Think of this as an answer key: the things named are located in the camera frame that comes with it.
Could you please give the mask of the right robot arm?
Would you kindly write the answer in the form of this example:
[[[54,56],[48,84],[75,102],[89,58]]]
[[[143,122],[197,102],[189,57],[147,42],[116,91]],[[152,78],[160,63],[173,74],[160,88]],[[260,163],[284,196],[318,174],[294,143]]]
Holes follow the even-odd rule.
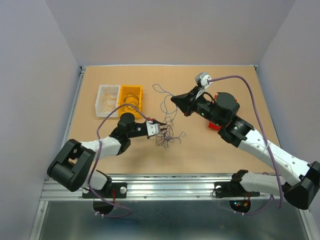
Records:
[[[237,100],[227,92],[219,92],[211,100],[198,93],[196,86],[190,92],[171,97],[171,101],[188,117],[193,113],[218,124],[217,132],[228,144],[245,151],[269,167],[277,175],[266,175],[239,170],[230,182],[218,182],[217,198],[244,197],[251,193],[283,196],[292,206],[307,210],[320,189],[320,164],[308,163],[289,154],[269,140],[250,123],[237,116]]]

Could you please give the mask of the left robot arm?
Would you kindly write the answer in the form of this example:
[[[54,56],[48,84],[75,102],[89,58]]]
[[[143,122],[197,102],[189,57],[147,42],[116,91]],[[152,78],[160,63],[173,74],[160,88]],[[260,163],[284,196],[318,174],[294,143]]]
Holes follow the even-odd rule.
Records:
[[[132,113],[124,113],[117,127],[105,138],[87,142],[69,139],[49,165],[47,175],[70,192],[92,188],[100,197],[106,197],[111,193],[111,178],[98,170],[90,173],[92,164],[101,158],[121,155],[131,145],[132,138],[150,138],[166,129],[165,123],[154,118],[138,123]]]

